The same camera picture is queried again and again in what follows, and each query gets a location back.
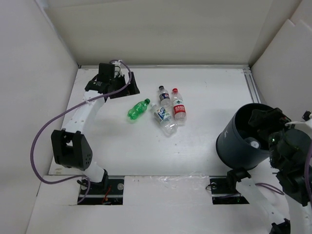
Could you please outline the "green plastic bottle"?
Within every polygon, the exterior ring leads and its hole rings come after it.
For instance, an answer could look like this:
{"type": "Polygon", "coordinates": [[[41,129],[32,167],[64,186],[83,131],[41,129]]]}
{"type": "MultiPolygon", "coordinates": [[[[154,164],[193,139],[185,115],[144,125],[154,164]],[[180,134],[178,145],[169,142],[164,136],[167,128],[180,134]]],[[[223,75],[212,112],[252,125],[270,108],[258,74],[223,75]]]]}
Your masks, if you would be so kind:
{"type": "Polygon", "coordinates": [[[138,102],[136,105],[133,106],[133,108],[128,111],[127,116],[131,120],[136,120],[147,110],[149,104],[150,100],[148,98],[144,101],[138,102]]]}

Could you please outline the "clear plastic bottle white cap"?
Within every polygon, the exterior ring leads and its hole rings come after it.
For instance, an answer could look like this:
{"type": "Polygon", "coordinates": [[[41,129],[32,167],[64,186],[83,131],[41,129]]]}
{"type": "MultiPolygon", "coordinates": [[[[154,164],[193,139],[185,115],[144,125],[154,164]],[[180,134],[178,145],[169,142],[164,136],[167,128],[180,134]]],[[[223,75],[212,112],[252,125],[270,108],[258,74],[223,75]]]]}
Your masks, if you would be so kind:
{"type": "Polygon", "coordinates": [[[248,143],[250,146],[256,148],[256,149],[261,149],[261,143],[254,137],[247,137],[244,139],[246,143],[248,143]]]}

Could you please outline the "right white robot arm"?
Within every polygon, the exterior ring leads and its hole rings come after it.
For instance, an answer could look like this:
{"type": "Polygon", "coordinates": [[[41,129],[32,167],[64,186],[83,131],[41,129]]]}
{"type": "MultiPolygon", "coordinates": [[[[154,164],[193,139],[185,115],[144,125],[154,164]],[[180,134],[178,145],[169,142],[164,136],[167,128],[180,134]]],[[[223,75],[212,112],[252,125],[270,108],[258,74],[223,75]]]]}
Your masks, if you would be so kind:
{"type": "Polygon", "coordinates": [[[229,166],[225,186],[241,194],[261,213],[271,234],[312,231],[312,139],[279,108],[264,104],[241,107],[216,141],[229,166]],[[253,182],[249,170],[269,159],[289,207],[289,218],[275,209],[253,182]]]}

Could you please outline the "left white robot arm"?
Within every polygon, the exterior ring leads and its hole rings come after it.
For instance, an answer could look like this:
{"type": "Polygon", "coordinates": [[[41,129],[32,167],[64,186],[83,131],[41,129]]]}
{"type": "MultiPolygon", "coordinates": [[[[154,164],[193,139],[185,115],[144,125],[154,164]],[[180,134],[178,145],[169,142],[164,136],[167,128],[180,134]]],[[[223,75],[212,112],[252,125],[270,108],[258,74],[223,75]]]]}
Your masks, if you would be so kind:
{"type": "Polygon", "coordinates": [[[61,130],[51,134],[56,164],[82,171],[86,178],[79,181],[80,185],[100,194],[109,188],[108,173],[93,159],[85,134],[107,99],[140,93],[132,71],[128,72],[129,80],[125,79],[121,71],[123,65],[124,62],[117,59],[100,63],[98,74],[84,88],[82,104],[61,130]]]}

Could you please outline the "dark blue round bin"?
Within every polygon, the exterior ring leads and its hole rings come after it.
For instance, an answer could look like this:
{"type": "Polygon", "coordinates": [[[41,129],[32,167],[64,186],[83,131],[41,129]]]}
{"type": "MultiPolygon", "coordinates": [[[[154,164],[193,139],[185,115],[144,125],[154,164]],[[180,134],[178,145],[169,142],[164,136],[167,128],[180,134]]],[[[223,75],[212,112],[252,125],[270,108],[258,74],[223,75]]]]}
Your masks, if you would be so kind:
{"type": "Polygon", "coordinates": [[[216,140],[216,152],[225,165],[232,169],[245,168],[248,171],[269,157],[267,140],[261,139],[256,128],[251,127],[248,121],[252,110],[271,108],[264,104],[249,103],[236,111],[216,140]],[[244,139],[247,137],[254,137],[260,141],[261,149],[256,149],[246,143],[244,139]]]}

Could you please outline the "clear bottle black cap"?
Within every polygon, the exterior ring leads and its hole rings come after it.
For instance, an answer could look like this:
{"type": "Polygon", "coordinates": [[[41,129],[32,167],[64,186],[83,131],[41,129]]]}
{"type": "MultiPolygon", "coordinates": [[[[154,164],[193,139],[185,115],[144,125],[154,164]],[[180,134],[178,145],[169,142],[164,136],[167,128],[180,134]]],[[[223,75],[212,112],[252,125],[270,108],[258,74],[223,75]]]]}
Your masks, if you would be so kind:
{"type": "Polygon", "coordinates": [[[160,105],[168,108],[171,107],[171,100],[169,96],[169,92],[164,88],[164,86],[159,86],[158,88],[158,95],[160,100],[160,105]]]}

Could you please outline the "clear bottle blue white label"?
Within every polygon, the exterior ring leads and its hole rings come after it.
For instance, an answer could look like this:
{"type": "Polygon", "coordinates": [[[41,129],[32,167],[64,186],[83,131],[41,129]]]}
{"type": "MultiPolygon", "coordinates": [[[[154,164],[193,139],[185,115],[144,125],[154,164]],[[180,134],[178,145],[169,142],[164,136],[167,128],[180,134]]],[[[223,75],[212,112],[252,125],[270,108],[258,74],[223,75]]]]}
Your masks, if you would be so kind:
{"type": "Polygon", "coordinates": [[[152,112],[155,120],[159,123],[161,129],[167,136],[173,135],[178,125],[172,115],[162,106],[151,103],[152,112]]]}

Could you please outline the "clear bottle red cap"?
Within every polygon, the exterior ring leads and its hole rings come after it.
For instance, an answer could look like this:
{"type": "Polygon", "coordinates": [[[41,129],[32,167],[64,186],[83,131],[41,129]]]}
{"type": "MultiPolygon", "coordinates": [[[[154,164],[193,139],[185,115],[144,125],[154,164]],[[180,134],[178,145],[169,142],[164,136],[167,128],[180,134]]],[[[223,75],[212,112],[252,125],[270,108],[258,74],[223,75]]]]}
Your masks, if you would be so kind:
{"type": "Polygon", "coordinates": [[[176,122],[184,125],[187,119],[183,98],[177,88],[172,90],[172,106],[176,122]]]}

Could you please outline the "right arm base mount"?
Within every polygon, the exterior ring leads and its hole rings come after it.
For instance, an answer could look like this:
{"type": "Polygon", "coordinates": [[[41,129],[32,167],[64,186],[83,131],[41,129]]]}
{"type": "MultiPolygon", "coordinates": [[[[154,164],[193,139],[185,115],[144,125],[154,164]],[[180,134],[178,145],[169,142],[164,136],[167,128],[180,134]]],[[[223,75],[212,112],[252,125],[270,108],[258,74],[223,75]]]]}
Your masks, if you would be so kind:
{"type": "Polygon", "coordinates": [[[228,184],[225,176],[210,176],[206,189],[211,192],[213,205],[248,204],[246,198],[228,184]]]}

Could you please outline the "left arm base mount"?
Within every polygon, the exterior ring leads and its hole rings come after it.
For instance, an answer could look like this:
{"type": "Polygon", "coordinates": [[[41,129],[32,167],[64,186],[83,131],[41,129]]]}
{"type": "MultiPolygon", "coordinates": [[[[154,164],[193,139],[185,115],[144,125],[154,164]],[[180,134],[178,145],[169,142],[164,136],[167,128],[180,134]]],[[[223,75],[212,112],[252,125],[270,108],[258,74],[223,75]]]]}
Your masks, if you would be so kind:
{"type": "Polygon", "coordinates": [[[92,184],[85,199],[79,202],[87,192],[87,181],[79,182],[78,205],[122,205],[124,191],[123,176],[108,176],[108,186],[106,189],[96,187],[92,184]]]}

